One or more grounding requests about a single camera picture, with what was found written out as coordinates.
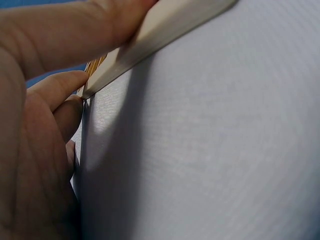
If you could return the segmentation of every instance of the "wooden stick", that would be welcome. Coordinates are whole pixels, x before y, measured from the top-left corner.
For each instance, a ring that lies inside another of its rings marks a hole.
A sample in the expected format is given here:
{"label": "wooden stick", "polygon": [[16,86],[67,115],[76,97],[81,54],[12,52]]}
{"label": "wooden stick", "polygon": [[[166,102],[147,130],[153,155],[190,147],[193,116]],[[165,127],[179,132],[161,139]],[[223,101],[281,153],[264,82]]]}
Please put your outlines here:
{"label": "wooden stick", "polygon": [[231,8],[237,0],[160,0],[146,15],[136,36],[110,52],[78,91],[89,98],[144,58],[195,27]]}

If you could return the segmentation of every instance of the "skin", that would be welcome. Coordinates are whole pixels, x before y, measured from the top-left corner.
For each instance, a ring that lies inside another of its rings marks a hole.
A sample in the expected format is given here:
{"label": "skin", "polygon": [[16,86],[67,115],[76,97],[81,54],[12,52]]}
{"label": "skin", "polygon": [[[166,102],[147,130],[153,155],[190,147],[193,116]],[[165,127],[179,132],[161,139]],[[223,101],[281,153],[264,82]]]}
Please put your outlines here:
{"label": "skin", "polygon": [[88,76],[45,72],[125,43],[156,0],[92,0],[0,10],[0,239],[79,239],[70,184]]}

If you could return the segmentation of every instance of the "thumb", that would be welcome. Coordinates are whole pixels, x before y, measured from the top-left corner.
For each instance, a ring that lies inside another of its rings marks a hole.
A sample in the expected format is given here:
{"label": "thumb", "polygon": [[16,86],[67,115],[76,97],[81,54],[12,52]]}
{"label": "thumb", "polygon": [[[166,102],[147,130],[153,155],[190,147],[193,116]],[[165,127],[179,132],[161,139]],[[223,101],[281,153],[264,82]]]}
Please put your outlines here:
{"label": "thumb", "polygon": [[157,0],[91,0],[0,11],[0,49],[26,79],[120,46]]}

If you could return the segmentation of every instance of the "textured fabric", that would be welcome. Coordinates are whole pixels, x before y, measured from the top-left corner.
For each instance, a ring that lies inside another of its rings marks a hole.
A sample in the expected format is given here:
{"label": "textured fabric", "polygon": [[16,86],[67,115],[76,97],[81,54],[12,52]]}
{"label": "textured fabric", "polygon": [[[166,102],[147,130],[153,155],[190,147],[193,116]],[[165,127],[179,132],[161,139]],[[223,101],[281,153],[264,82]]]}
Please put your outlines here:
{"label": "textured fabric", "polygon": [[319,13],[240,0],[98,92],[75,136],[85,239],[319,239]]}

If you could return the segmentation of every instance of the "blue background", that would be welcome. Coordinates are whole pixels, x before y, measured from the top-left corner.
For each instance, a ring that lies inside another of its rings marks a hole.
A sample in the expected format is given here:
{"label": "blue background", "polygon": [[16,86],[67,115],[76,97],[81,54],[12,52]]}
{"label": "blue background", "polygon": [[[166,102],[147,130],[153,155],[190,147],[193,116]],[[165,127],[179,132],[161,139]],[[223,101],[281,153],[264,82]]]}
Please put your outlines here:
{"label": "blue background", "polygon": [[[30,6],[30,5],[37,5],[37,4],[55,4],[55,3],[66,3],[66,2],[70,2],[70,0],[0,0],[0,8],[3,9],[3,8],[18,7],[18,6]],[[26,85],[27,87],[30,87],[33,84],[39,82],[41,79],[53,73],[57,73],[61,71],[69,71],[69,70],[84,70],[84,69],[85,69],[85,64],[81,66],[62,69],[59,71],[49,72],[42,76],[29,80],[26,83]]]}

